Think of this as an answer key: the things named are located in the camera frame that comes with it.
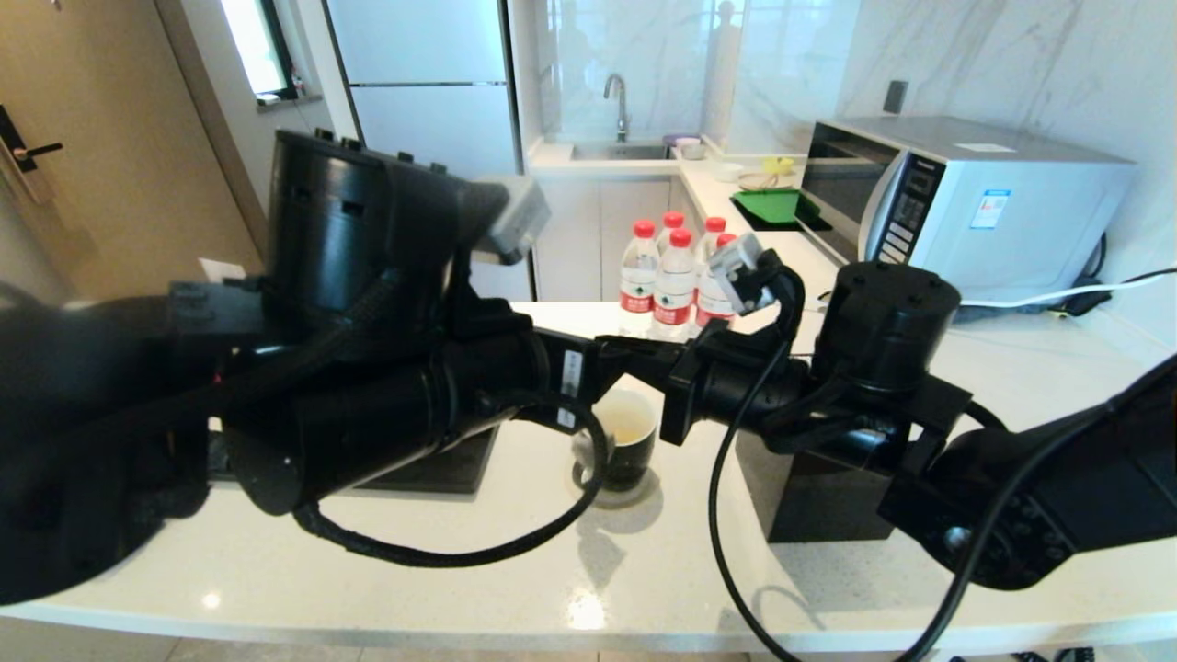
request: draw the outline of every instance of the wall outlet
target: wall outlet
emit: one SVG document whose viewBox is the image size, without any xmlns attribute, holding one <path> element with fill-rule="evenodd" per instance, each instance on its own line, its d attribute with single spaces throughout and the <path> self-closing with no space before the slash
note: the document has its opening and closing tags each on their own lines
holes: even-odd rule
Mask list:
<svg viewBox="0 0 1177 662">
<path fill-rule="evenodd" d="M 906 80 L 892 80 L 886 88 L 886 99 L 883 101 L 883 112 L 899 114 L 903 110 L 903 98 L 907 95 Z"/>
</svg>

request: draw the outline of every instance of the floor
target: floor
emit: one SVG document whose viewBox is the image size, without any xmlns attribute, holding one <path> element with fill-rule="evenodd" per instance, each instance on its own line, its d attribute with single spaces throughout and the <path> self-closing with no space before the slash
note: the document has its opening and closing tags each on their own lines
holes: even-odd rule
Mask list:
<svg viewBox="0 0 1177 662">
<path fill-rule="evenodd" d="M 806 662 L 889 662 L 893 654 L 803 655 Z M 769 662 L 765 654 L 487 653 L 286 646 L 114 633 L 0 617 L 0 662 Z M 966 662 L 997 662 L 983 656 Z M 1177 642 L 1100 649 L 1099 662 L 1172 662 Z"/>
</svg>

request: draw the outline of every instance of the window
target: window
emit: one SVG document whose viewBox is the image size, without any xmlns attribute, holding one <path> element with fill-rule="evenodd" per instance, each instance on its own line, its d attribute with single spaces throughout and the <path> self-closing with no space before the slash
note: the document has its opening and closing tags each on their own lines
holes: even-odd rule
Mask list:
<svg viewBox="0 0 1177 662">
<path fill-rule="evenodd" d="M 274 0 L 220 0 L 254 97 L 297 99 L 290 51 Z"/>
</svg>

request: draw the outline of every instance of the microwave control panel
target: microwave control panel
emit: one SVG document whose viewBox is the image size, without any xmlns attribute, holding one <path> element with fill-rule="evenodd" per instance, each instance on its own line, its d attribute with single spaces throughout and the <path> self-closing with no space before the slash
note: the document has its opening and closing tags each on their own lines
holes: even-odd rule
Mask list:
<svg viewBox="0 0 1177 662">
<path fill-rule="evenodd" d="M 932 206 L 932 198 L 944 178 L 944 164 L 912 154 L 899 177 L 899 187 L 875 257 L 892 264 L 907 264 L 927 210 Z"/>
</svg>

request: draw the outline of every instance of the red bottle label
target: red bottle label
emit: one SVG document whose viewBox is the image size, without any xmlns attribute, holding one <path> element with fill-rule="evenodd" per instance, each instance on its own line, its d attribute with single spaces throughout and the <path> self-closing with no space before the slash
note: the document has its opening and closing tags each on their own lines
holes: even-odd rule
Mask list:
<svg viewBox="0 0 1177 662">
<path fill-rule="evenodd" d="M 621 310 L 630 312 L 650 312 L 654 306 L 653 294 L 649 297 L 633 297 L 621 290 Z"/>
<path fill-rule="evenodd" d="M 654 305 L 654 319 L 661 322 L 663 324 L 678 326 L 679 324 L 686 324 L 686 320 L 690 318 L 691 318 L 690 304 L 683 307 L 661 307 L 659 305 Z"/>
<path fill-rule="evenodd" d="M 712 319 L 731 319 L 733 317 L 736 317 L 736 316 L 734 315 L 716 315 L 716 313 L 712 313 L 712 312 L 707 312 L 707 311 L 705 311 L 705 310 L 703 310 L 700 307 L 700 309 L 696 309 L 696 311 L 694 311 L 694 324 L 697 326 L 699 326 L 699 329 L 703 329 Z"/>
</svg>

